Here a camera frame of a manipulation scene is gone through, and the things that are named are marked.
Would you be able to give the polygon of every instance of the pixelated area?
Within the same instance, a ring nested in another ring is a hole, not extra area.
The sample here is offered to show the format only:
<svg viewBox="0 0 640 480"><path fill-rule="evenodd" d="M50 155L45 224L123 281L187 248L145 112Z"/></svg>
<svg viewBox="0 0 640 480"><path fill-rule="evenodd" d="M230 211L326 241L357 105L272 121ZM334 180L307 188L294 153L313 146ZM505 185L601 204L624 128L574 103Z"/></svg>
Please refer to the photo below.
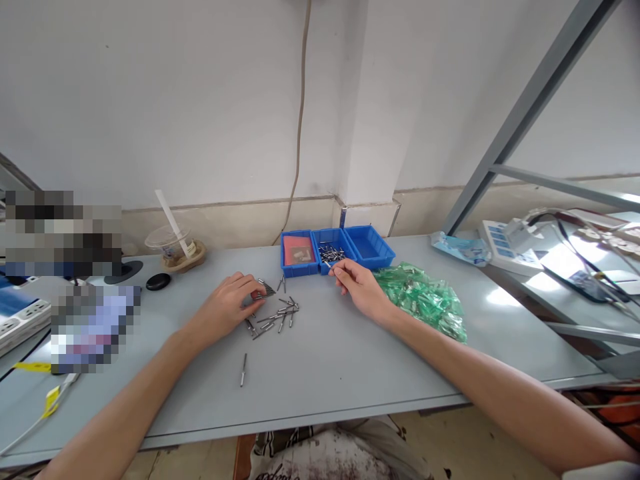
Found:
<svg viewBox="0 0 640 480"><path fill-rule="evenodd" d="M8 191L6 274L121 274L121 208L74 205L69 191Z"/></svg>
<svg viewBox="0 0 640 480"><path fill-rule="evenodd" d="M70 286L51 307L51 372L96 373L113 361L140 314L140 287Z"/></svg>

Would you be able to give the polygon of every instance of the blue packet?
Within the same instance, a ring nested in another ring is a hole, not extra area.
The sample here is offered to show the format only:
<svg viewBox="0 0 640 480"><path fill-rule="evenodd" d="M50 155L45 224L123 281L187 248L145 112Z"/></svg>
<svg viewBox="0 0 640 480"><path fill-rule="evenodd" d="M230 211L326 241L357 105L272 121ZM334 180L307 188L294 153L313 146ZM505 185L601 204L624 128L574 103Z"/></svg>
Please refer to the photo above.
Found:
<svg viewBox="0 0 640 480"><path fill-rule="evenodd" d="M484 267L491 261L491 250L482 239L464 240L440 231L431 234L431 246L476 267Z"/></svg>

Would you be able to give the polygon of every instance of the black round object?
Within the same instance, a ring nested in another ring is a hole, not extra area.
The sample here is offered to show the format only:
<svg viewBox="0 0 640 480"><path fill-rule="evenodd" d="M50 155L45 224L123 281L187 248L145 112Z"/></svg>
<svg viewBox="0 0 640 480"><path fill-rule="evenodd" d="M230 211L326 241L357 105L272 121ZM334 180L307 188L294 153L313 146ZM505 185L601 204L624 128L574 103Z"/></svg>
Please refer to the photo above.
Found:
<svg viewBox="0 0 640 480"><path fill-rule="evenodd" d="M171 282L171 277L166 273L158 273L147 280L147 290L162 290Z"/></svg>
<svg viewBox="0 0 640 480"><path fill-rule="evenodd" d="M144 264L140 260L132 260L122 264L122 272L120 275L110 275L105 277L105 283L107 285L115 285L116 283L124 282L124 280L130 279L140 270Z"/></svg>

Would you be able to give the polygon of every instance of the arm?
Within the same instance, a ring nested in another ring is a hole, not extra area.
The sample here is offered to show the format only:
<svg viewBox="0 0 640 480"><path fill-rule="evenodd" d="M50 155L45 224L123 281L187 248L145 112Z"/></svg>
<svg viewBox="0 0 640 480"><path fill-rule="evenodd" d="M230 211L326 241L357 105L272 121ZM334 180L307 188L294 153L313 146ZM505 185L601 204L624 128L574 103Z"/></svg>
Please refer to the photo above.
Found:
<svg viewBox="0 0 640 480"><path fill-rule="evenodd" d="M214 290L200 310L133 380L109 402L36 477L119 479L133 460L158 410L188 364L229 334L264 300L242 308L244 298L267 292L251 275L238 272Z"/></svg>
<svg viewBox="0 0 640 480"><path fill-rule="evenodd" d="M362 313L410 346L552 471L639 461L630 446L558 392L394 306L366 268L342 260L329 274Z"/></svg>

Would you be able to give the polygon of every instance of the plastic cup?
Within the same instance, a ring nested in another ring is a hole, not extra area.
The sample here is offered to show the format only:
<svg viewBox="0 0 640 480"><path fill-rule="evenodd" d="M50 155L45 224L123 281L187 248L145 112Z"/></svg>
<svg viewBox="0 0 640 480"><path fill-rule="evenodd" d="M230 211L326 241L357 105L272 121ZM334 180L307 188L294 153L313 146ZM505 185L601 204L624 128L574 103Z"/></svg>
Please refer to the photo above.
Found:
<svg viewBox="0 0 640 480"><path fill-rule="evenodd" d="M162 250L164 258L177 261L185 256L185 252L180 246L180 240L184 240L187 244L189 253L195 255L195 242L191 239L191 229L181 223L178 223L180 235L176 236L170 225L160 227L150 234L145 240L145 245L152 249Z"/></svg>

